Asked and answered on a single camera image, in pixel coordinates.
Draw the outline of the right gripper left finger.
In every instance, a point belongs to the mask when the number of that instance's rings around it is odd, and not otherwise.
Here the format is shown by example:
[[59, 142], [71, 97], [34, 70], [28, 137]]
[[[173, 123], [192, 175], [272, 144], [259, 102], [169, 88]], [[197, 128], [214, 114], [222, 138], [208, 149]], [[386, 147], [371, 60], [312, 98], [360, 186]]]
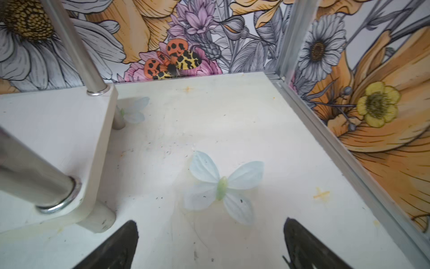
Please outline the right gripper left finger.
[[130, 269], [138, 239], [137, 224], [130, 220], [77, 264], [74, 269]]

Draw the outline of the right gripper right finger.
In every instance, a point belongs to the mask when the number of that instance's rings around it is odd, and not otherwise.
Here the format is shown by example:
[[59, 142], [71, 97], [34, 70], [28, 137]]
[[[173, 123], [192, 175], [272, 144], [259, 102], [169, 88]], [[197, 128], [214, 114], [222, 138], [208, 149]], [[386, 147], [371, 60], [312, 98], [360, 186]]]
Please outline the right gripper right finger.
[[288, 218], [283, 227], [290, 269], [351, 269], [344, 260], [297, 220]]

